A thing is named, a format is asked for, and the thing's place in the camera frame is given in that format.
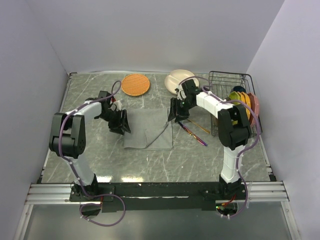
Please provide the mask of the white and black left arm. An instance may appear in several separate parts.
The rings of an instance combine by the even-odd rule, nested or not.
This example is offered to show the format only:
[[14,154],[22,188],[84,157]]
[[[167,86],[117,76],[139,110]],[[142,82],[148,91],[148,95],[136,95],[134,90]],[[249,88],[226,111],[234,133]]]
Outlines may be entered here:
[[100,91],[98,97],[88,98],[79,107],[53,115],[49,137],[49,149],[62,158],[74,177],[72,191],[88,201],[99,194],[96,174],[90,168],[84,152],[87,145],[86,124],[93,120],[104,120],[112,133],[130,133],[127,110],[113,93]]

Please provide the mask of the grey cloth napkin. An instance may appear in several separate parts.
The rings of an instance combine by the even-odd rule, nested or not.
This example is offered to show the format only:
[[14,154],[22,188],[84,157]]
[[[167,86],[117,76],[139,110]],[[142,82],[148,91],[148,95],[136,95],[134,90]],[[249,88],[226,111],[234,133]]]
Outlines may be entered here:
[[173,128],[168,108],[137,108],[127,111],[130,133],[124,134],[125,149],[171,150]]

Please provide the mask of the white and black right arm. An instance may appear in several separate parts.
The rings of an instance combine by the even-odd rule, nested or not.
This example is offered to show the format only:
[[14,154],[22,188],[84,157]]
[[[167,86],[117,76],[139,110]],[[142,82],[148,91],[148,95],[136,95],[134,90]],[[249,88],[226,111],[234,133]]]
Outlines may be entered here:
[[223,145],[223,167],[219,175],[217,193],[223,199],[230,199],[242,190],[244,182],[240,176],[242,154],[252,135],[247,116],[247,107],[235,105],[214,95],[208,86],[199,88],[192,77],[176,87],[177,97],[170,99],[168,121],[174,120],[190,135],[193,135],[182,121],[190,116],[189,110],[200,107],[218,120],[218,138]]

